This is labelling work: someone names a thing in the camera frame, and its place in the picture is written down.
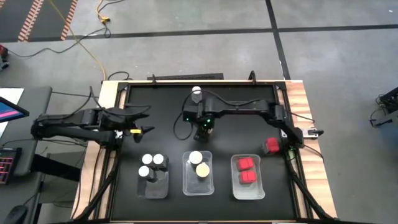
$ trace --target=striped floor marking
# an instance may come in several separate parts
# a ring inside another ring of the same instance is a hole
[[[70,4],[68,16],[65,18],[65,20],[67,22],[65,23],[65,26],[63,27],[63,30],[62,30],[61,40],[65,40],[67,38],[67,35],[69,32],[69,27],[70,27],[70,24],[72,23],[73,15],[75,13],[75,9],[77,6],[77,1],[78,0],[72,0],[72,3]]]
[[[4,5],[4,2],[5,2],[6,0],[0,0],[0,9],[2,8],[2,5]]]
[[[27,42],[29,39],[30,32],[32,31],[33,25],[36,22],[37,15],[39,15],[40,9],[42,8],[44,0],[34,0],[30,10],[25,19],[25,23],[21,28],[18,35],[18,42]]]

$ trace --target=clear plastic container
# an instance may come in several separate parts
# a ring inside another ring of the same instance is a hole
[[[209,151],[200,151],[204,162],[210,168],[209,175],[200,179],[195,168],[189,162],[191,152],[186,152],[182,156],[182,191],[188,196],[211,195],[214,192],[213,183],[213,155]]]
[[[254,167],[250,170],[256,171],[257,180],[251,184],[241,184],[239,181],[238,159],[251,157]],[[260,200],[266,196],[262,189],[260,157],[257,155],[233,155],[231,158],[232,189],[234,197],[238,200]]]

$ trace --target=red cube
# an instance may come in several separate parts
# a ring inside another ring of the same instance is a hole
[[[267,149],[270,153],[279,152],[279,143],[277,138],[267,139]]]
[[[243,171],[239,176],[239,181],[241,182],[241,184],[251,184],[256,180],[257,180],[257,175],[256,171],[254,170]]]
[[[244,157],[238,159],[238,170],[248,170],[254,167],[254,161],[251,157]]]

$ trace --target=rgb keyboard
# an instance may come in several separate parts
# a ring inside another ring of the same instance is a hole
[[[21,151],[21,148],[0,147],[0,185],[9,182]]]

